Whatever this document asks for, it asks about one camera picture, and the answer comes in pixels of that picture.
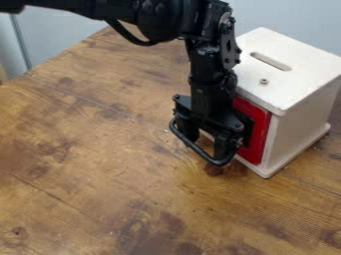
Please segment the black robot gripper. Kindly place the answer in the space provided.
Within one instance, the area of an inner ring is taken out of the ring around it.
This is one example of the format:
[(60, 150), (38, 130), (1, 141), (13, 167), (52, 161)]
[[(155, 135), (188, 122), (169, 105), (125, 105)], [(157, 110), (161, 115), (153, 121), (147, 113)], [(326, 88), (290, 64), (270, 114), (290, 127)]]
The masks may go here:
[[(172, 114), (180, 113), (189, 115), (199, 120), (212, 122), (209, 116), (217, 108), (217, 104), (228, 101), (235, 96), (236, 76), (228, 74), (220, 81), (212, 84), (192, 82), (189, 84), (189, 95), (172, 97)], [(175, 126), (179, 138), (185, 145), (195, 144), (199, 138), (199, 131), (191, 117), (176, 116)], [(242, 145), (242, 136), (239, 133), (227, 132), (213, 138), (213, 159), (231, 160)]]

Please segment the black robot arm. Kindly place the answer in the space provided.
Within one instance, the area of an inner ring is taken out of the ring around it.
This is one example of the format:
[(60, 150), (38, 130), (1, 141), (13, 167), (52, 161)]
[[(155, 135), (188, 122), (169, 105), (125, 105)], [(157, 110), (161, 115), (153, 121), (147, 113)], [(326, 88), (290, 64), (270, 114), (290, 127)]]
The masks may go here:
[(227, 164), (243, 142), (232, 109), (240, 49), (230, 5), (222, 0), (0, 0), (0, 12), (18, 13), (28, 6), (104, 21), (143, 47), (184, 41), (189, 94), (172, 97), (169, 130), (207, 162)]

